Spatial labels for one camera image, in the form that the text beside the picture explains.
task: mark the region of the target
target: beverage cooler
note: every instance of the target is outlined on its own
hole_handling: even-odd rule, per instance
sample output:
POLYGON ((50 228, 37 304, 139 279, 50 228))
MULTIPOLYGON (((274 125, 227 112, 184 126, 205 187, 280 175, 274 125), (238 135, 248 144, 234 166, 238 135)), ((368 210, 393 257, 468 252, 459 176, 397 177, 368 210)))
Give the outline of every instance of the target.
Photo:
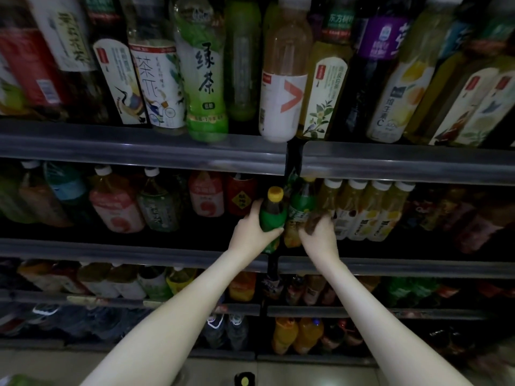
POLYGON ((330 214, 382 304, 500 376, 514 30, 515 0, 0 0, 0 347, 111 350, 262 198, 285 231, 190 357, 377 366, 299 239, 330 214))

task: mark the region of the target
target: right arm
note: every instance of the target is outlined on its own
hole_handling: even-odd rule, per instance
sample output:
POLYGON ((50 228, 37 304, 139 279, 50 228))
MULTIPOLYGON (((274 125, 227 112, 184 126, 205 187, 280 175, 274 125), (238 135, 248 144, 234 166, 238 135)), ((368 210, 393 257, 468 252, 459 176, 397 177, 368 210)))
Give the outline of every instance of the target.
POLYGON ((349 271, 338 256, 334 227, 324 216, 302 245, 338 295, 391 385, 471 386, 443 357, 404 326, 349 271))

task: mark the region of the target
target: hand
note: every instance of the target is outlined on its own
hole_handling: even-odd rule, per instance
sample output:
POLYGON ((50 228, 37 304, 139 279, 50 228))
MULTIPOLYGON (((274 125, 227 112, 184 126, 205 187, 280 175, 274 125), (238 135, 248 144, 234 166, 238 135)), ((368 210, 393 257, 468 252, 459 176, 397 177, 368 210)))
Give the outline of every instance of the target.
POLYGON ((339 260, 336 235, 329 215, 326 214, 320 219, 312 235, 306 233, 304 228, 300 228, 299 237, 307 255, 321 273, 332 261, 339 260))
POLYGON ((259 210, 263 200, 256 200, 252 204, 250 214, 241 219, 232 234, 229 251, 237 254, 245 268, 254 260, 266 246, 279 237, 284 228, 279 227, 270 232, 263 232, 259 225, 259 210))

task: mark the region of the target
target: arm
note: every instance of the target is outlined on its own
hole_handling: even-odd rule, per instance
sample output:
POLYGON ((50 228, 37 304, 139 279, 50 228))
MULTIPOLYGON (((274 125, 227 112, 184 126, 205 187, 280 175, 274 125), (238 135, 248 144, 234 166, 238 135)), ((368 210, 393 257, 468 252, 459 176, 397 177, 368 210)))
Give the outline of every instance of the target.
POLYGON ((471 385, 393 316, 340 261, 328 216, 320 220, 312 236, 303 229, 299 234, 306 253, 333 287, 391 385, 471 385))
POLYGON ((254 202, 250 215, 238 222, 229 249, 141 321, 81 386, 171 385, 231 280, 282 233, 282 228, 263 233, 260 206, 254 202))

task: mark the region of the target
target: person's left hand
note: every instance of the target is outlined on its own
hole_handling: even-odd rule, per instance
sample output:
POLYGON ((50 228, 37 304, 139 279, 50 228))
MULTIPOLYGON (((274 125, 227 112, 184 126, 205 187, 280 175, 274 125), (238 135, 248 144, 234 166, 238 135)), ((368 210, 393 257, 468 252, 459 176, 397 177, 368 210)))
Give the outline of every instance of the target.
POLYGON ((254 260, 266 246, 279 237, 284 228, 279 227, 270 232, 263 232, 259 225, 259 211, 263 200, 256 200, 252 204, 250 214, 241 219, 232 234, 229 251, 241 260, 245 268, 254 260))

